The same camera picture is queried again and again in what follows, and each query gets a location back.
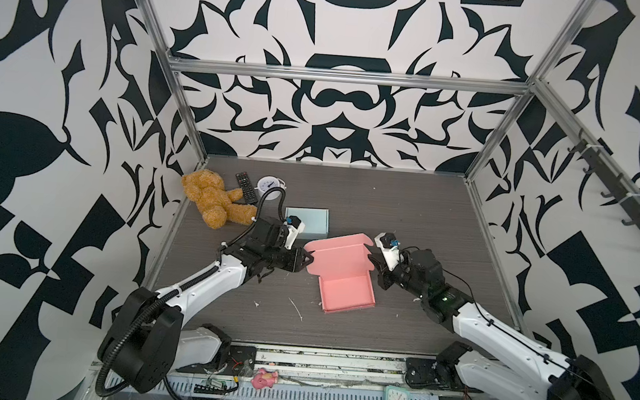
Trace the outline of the light blue paper box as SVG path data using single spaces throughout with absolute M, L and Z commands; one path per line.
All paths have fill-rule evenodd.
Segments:
M 302 240 L 321 240 L 326 239 L 329 235 L 329 209 L 319 208 L 296 208 L 287 207 L 285 209 L 286 217 L 298 217 L 305 225 L 304 230 L 298 235 L 298 239 Z

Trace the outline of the pink paper boxes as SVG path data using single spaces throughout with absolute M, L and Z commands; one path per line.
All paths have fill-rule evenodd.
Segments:
M 306 270 L 319 278 L 321 307 L 325 313 L 375 307 L 370 277 L 375 267 L 368 258 L 373 244 L 368 236 L 359 233 L 305 245 L 313 258 Z

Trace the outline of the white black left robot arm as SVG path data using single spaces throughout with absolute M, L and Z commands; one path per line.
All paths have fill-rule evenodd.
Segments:
M 158 291 L 133 291 L 98 349 L 96 394 L 104 399 L 128 387 L 148 393 L 164 384 L 174 400 L 187 400 L 175 393 L 168 375 L 194 365 L 218 372 L 228 364 L 232 344 L 214 325 L 186 330 L 188 321 L 251 279 L 260 281 L 277 269 L 297 273 L 311 264 L 310 252 L 295 245 L 304 230 L 296 215 L 256 213 L 248 229 L 222 243 L 203 270 Z

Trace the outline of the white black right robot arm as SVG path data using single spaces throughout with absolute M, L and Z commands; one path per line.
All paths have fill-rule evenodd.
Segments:
M 417 296 L 430 320 L 458 336 L 439 359 L 462 385 L 499 400 L 616 400 L 593 360 L 567 357 L 507 326 L 471 289 L 447 283 L 431 250 L 402 250 L 384 235 L 369 247 L 368 258 L 382 289 L 399 286 Z

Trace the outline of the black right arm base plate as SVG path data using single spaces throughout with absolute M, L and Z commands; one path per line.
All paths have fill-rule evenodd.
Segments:
M 464 393 L 471 390 L 457 373 L 457 362 L 407 357 L 404 380 L 410 389 Z

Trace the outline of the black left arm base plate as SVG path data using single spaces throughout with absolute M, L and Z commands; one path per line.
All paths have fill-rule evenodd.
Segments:
M 255 346 L 231 345 L 224 354 L 219 353 L 217 361 L 206 365 L 194 364 L 178 367 L 177 372 L 194 374 L 218 374 L 223 376 L 245 376 L 249 378 L 254 373 L 257 362 L 257 349 Z

